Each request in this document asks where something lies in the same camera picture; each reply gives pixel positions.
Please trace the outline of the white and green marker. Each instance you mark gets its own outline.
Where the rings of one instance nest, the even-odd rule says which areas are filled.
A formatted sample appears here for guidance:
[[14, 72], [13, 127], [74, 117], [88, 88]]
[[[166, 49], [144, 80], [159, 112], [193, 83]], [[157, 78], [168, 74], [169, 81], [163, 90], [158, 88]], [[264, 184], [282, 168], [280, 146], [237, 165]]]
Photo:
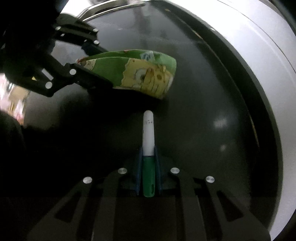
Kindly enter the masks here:
[[145, 197], [153, 197], [155, 190], [154, 163], [154, 114], [147, 110], [143, 116], [142, 156], [143, 156], [143, 193]]

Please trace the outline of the green SpongeBob snack bag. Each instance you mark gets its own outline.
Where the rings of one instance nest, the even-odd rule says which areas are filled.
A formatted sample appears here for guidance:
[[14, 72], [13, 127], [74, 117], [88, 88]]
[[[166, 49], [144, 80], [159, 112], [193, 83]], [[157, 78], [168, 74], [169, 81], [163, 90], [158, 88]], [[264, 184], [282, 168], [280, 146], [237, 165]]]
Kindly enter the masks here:
[[111, 51], [85, 57], [77, 63], [113, 83], [162, 99], [170, 89], [177, 68], [175, 58], [152, 50]]

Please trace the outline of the steel sink with hole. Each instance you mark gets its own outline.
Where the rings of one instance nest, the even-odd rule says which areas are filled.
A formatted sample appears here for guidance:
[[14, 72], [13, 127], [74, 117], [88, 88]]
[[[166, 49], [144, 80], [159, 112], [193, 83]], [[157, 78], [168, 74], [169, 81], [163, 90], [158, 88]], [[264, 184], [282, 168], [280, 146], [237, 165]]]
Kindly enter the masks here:
[[104, 1], [83, 10], [77, 18], [83, 22], [121, 9], [143, 6], [146, 1]]

